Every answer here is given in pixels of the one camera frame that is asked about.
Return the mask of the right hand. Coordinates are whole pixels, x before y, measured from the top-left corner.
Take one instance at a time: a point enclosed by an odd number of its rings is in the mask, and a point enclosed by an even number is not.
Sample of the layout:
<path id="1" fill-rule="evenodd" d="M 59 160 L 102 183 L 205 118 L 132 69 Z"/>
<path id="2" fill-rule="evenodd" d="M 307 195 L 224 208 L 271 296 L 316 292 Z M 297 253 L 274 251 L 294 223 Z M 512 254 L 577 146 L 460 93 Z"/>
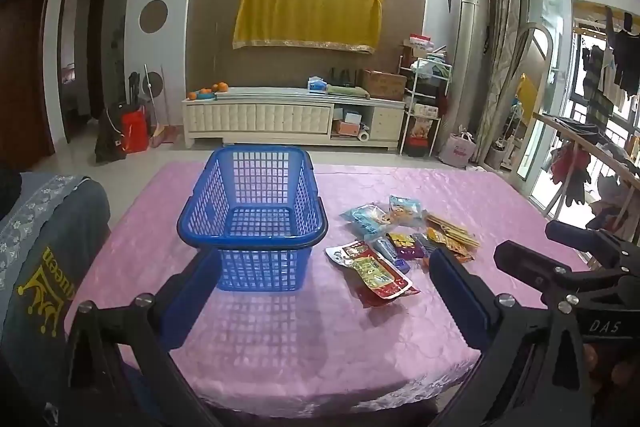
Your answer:
<path id="1" fill-rule="evenodd" d="M 639 350 L 584 344 L 593 405 L 613 410 L 639 405 Z"/>

